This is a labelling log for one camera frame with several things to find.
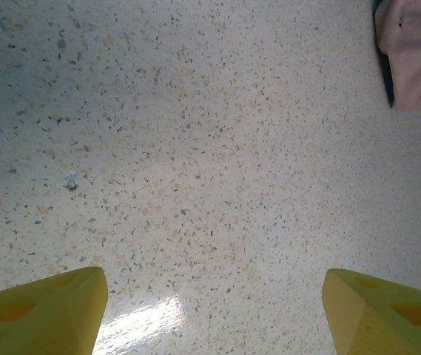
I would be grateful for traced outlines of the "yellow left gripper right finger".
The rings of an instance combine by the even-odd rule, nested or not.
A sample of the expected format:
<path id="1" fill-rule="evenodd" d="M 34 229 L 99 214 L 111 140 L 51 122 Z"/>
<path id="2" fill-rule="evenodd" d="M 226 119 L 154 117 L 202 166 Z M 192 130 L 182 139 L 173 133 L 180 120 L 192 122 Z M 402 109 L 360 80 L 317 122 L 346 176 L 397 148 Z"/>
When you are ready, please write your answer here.
<path id="1" fill-rule="evenodd" d="M 338 354 L 421 354 L 419 289 L 333 268 L 323 308 Z"/>

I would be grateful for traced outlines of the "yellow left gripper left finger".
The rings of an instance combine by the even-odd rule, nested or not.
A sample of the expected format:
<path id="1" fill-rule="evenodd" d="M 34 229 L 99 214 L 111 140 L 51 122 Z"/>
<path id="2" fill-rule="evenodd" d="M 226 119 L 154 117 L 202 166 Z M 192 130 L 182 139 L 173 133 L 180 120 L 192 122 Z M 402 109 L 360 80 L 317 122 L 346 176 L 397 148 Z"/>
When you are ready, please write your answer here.
<path id="1" fill-rule="evenodd" d="M 0 291 L 0 354 L 91 354 L 107 300 L 100 267 Z"/>

